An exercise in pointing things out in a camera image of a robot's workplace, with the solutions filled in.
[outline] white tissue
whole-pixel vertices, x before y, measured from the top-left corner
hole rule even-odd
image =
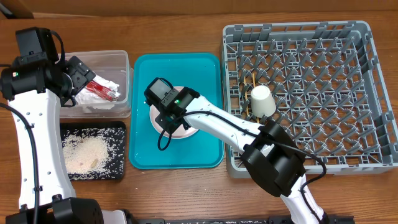
[[[106,79],[100,77],[99,75],[96,75],[93,80],[94,80],[94,82],[100,84],[101,86],[108,87],[111,90],[115,91],[116,97],[120,96],[120,93],[118,92],[119,84],[116,84],[112,81],[106,80]],[[102,99],[96,93],[92,93],[89,90],[87,90],[86,88],[82,89],[81,92],[79,92],[79,94],[77,94],[75,99],[79,105],[91,104],[91,103],[109,103],[109,100]],[[93,106],[93,107],[97,108],[97,109],[110,109],[113,107],[113,105],[107,105],[107,106],[98,105],[98,106]]]

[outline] clear plastic container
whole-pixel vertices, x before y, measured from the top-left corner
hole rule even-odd
[[[117,101],[61,108],[61,118],[127,118],[131,114],[132,68],[124,50],[66,53],[68,60],[77,56],[97,75],[119,84]]]

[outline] blue tray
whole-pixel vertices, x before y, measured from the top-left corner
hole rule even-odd
[[[216,167],[223,160],[224,144],[198,131],[185,139],[172,139],[170,146],[157,148],[159,133],[149,119],[144,90],[155,77],[174,86],[187,86],[222,108],[220,62],[213,54],[149,54],[134,66],[130,152],[131,164],[138,169],[189,169]],[[163,137],[162,146],[167,142]]]

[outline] gray dish rack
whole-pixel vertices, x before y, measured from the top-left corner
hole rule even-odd
[[[230,25],[223,29],[225,110],[272,119],[332,174],[377,174],[398,166],[397,124],[370,27],[363,21]],[[277,111],[251,113],[251,90],[267,85]],[[249,177],[228,147],[227,169]],[[307,158],[307,173],[322,171]]]

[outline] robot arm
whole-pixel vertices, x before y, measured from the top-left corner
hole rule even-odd
[[[77,57],[65,61],[61,40],[62,56],[55,63],[58,54],[52,34],[60,39],[44,28],[17,31],[21,56],[1,72],[0,91],[9,108],[0,106],[19,113],[13,117],[22,177],[20,212],[7,216],[6,223],[133,223],[127,211],[101,210],[93,199],[76,198],[63,158],[59,113],[68,100],[74,105],[74,96],[95,74]]]
[[[271,195],[282,198],[295,224],[319,223],[300,193],[300,187],[306,179],[304,156],[264,141],[269,138],[296,147],[278,124],[270,121],[263,126],[239,119],[212,105],[194,90],[184,88],[181,92],[175,91],[171,83],[161,78],[156,78],[144,94],[146,103],[155,105],[160,111],[156,121],[169,133],[173,133],[182,124],[185,128],[191,126],[214,135],[239,151],[248,172],[260,187]],[[238,128],[254,135],[245,134]],[[307,186],[305,196],[318,217],[326,221],[326,214],[316,204]]]

